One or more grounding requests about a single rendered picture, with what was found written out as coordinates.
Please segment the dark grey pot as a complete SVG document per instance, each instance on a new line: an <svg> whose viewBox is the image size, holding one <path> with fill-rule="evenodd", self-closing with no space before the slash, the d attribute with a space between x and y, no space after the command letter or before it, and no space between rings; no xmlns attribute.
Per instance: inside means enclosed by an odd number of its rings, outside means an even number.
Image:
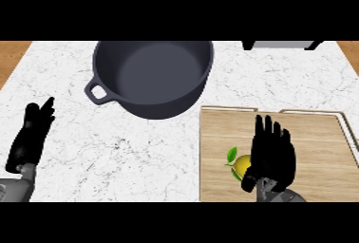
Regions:
<svg viewBox="0 0 359 243"><path fill-rule="evenodd" d="M101 41L86 95L144 119L173 118L201 97L213 55L210 41Z"/></svg>

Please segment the yellow lemon with green leaves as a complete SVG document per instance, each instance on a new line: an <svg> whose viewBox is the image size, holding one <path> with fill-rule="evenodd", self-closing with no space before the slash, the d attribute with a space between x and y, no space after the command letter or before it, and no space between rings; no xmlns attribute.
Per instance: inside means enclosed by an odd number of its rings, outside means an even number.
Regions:
<svg viewBox="0 0 359 243"><path fill-rule="evenodd" d="M228 162L226 166L231 167L232 175L238 181L243 181L244 175L249 167L252 166L252 156L243 155L238 156L238 148L234 147L228 152Z"/></svg>

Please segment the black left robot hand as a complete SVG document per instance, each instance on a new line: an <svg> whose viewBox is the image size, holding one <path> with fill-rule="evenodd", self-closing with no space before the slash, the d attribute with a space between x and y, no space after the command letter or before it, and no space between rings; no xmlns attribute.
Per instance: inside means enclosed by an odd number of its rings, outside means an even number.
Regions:
<svg viewBox="0 0 359 243"><path fill-rule="evenodd" d="M40 163L45 139L55 121L54 102L55 98L51 97L43 106L36 103L27 104L24 124L14 140L6 163L9 173L18 174L17 167L25 163Z"/></svg>

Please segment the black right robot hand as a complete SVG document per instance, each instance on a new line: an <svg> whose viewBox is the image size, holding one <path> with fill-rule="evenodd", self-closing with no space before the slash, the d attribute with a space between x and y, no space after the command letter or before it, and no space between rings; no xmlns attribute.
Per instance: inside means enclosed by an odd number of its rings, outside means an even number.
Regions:
<svg viewBox="0 0 359 243"><path fill-rule="evenodd" d="M250 167L246 171L241 188L252 193L262 178L277 181L272 188L283 193L294 181L296 153L290 141L290 131L271 116L256 117L256 135L252 145Z"/></svg>

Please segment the wooden tray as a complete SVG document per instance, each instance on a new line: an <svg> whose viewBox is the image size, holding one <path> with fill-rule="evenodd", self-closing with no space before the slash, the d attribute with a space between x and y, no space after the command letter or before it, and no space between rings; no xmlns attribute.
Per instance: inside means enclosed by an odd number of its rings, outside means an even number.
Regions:
<svg viewBox="0 0 359 243"><path fill-rule="evenodd" d="M200 127L200 200L253 201L228 165L228 153L252 153L256 117L269 117L290 130L296 177L290 188L315 201L359 201L359 136L342 112L206 106Z"/></svg>

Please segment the grey and black appliance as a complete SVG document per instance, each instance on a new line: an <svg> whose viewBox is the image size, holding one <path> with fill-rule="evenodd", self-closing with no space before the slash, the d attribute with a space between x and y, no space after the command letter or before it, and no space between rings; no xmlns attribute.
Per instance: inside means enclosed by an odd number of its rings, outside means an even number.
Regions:
<svg viewBox="0 0 359 243"><path fill-rule="evenodd" d="M243 48L252 50L253 48L303 48L305 50L315 50L321 41L244 41Z"/></svg>

